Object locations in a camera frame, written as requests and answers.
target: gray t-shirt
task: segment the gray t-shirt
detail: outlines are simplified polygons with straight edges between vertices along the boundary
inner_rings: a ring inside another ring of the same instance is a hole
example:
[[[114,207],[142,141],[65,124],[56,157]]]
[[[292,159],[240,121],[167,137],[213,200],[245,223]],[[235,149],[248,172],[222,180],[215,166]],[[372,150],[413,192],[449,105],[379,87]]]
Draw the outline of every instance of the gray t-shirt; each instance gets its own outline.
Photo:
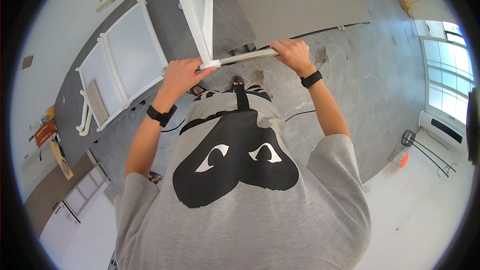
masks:
[[[138,173],[115,200],[116,255],[130,269],[351,269],[370,215],[350,139],[320,140],[305,167],[291,157],[272,103],[177,139],[161,191]],[[187,122],[237,108],[234,93],[195,101]]]

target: patterned shorts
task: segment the patterned shorts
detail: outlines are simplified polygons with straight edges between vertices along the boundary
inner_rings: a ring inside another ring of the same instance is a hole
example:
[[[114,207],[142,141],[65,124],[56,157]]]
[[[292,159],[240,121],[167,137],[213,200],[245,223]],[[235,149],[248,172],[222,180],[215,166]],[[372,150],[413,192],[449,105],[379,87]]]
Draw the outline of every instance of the patterned shorts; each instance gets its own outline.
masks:
[[[216,96],[218,94],[222,93],[235,93],[234,89],[226,90],[225,92],[219,92],[215,90],[207,90],[202,92],[200,95],[197,96],[193,101],[198,101],[198,100],[206,100],[207,98]],[[245,93],[247,94],[253,94],[260,96],[261,98],[267,99],[269,102],[272,102],[272,99],[270,99],[270,96],[268,96],[267,91],[265,91],[262,87],[259,85],[253,85],[249,87],[248,89],[245,90]]]

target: brown wall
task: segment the brown wall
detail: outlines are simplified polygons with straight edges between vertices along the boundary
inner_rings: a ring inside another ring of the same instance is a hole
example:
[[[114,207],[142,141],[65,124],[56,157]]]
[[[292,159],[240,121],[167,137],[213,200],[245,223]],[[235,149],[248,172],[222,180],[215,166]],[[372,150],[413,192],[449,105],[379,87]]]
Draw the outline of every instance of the brown wall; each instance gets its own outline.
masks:
[[[92,161],[84,153],[78,162],[71,168],[73,177],[65,178],[60,166],[53,168],[49,174],[36,186],[28,196],[24,207],[32,223],[37,237],[42,234],[43,228],[50,219],[55,208],[68,192],[93,168]]]

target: hand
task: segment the hand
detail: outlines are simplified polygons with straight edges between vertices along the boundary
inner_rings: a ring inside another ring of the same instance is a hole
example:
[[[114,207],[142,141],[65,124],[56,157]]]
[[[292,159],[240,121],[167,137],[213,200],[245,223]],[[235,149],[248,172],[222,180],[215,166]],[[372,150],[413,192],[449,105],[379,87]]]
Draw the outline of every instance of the hand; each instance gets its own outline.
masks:
[[[166,111],[168,112],[183,93],[190,90],[191,87],[198,84],[216,70],[216,68],[210,67],[196,74],[195,70],[201,64],[202,59],[200,57],[171,61],[163,77],[163,85],[158,90],[158,100],[155,99],[153,104],[155,110],[162,113],[159,109],[167,109]]]
[[[301,39],[281,39],[270,43],[270,48],[280,55],[275,57],[290,67],[299,77],[307,78],[317,70],[310,61],[307,44]]]

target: white air conditioner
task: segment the white air conditioner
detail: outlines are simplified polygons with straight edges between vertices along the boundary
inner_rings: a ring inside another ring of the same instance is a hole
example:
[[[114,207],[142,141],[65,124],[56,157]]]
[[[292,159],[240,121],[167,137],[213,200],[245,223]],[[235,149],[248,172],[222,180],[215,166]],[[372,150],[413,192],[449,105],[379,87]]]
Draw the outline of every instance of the white air conditioner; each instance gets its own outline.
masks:
[[[467,142],[465,136],[442,120],[426,113],[425,111],[421,111],[418,125],[439,136],[453,148],[463,151],[465,143]]]

